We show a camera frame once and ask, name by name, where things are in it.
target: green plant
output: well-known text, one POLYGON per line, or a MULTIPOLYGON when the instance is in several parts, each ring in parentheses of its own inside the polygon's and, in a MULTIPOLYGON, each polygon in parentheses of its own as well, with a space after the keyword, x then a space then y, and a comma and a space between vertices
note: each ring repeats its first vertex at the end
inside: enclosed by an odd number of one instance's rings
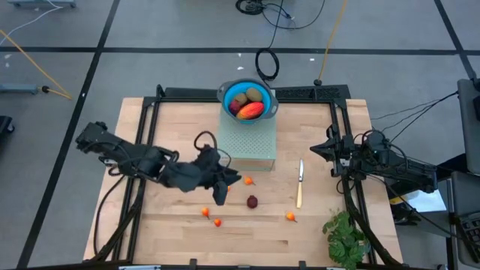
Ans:
POLYGON ((334 213, 331 220, 323 225, 322 232, 328 236, 330 259, 346 270, 356 270, 356 264, 370 250, 370 243, 362 231, 350 225, 349 218, 346 211, 334 213))

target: green perforated box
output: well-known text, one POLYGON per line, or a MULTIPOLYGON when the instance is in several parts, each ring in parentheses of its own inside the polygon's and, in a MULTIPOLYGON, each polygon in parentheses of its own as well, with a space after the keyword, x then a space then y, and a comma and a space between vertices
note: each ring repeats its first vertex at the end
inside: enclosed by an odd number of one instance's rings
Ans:
MULTIPOLYGON (((253 124, 240 124, 220 109, 218 148, 232 157, 230 167, 239 171, 271 171, 277 157, 276 116, 253 124)), ((221 164, 228 157, 220 153, 221 164)))

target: small orange tomato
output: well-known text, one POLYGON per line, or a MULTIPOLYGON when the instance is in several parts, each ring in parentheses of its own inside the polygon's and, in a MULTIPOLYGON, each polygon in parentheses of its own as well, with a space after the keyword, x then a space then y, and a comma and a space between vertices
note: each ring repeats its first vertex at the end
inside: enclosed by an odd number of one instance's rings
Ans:
POLYGON ((202 215, 206 216, 208 219, 209 217, 209 209, 207 207, 202 208, 202 215))
POLYGON ((289 221, 297 222, 297 220, 295 220, 295 215, 292 212, 287 212, 285 218, 289 221))
POLYGON ((245 177, 244 182, 246 185, 252 185, 252 184, 255 185, 254 180, 252 180, 250 176, 245 177))
POLYGON ((216 227, 219 227, 222 224, 222 220, 220 220, 220 218, 215 218, 215 220, 213 220, 213 223, 216 227))

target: wheel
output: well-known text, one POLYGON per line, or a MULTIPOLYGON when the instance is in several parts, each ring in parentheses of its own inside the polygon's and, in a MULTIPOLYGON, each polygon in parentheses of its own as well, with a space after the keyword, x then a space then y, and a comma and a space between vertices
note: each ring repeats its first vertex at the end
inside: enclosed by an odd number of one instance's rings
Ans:
POLYGON ((9 134, 11 134, 11 133, 13 133, 14 131, 15 131, 15 126, 14 126, 12 123, 10 123, 10 124, 8 125, 8 127, 7 127, 7 132, 8 132, 9 134))

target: floor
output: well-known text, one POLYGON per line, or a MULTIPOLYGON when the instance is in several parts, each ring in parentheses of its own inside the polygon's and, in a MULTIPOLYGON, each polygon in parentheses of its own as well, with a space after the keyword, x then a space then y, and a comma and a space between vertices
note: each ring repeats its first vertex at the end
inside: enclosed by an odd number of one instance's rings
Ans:
MULTIPOLYGON (((23 251, 20 266, 81 261, 104 173, 96 157, 72 143, 88 122, 113 129, 122 98, 153 95, 158 83, 214 89, 258 78, 254 53, 269 44, 274 27, 262 16, 239 13, 234 2, 77 0, 76 9, 49 13, 12 34, 73 100, 0 97, 0 115, 16 124, 0 154, 0 269, 16 267, 23 251)), ((320 4, 285 0, 284 7, 301 26, 320 4)), ((8 32, 50 8, 36 7, 0 1, 0 29, 8 32)), ((323 81, 348 84, 353 98, 367 100, 371 117, 444 97, 457 80, 480 72, 479 8, 476 0, 349 1, 323 81)), ((341 1, 326 0, 311 27, 277 31, 273 47, 287 49, 278 54, 273 87, 312 84, 340 9, 341 1)), ((267 16, 276 20, 273 11, 267 16)), ((266 73, 273 71, 272 60, 262 56, 260 62, 266 73)), ((0 82, 51 85, 7 41, 0 46, 0 82)), ((399 119, 373 125, 384 128, 399 119)), ((464 152, 456 98, 434 107, 396 142, 409 156, 434 164, 464 152)), ((443 238, 403 227, 398 235, 411 266, 446 263, 443 238)))

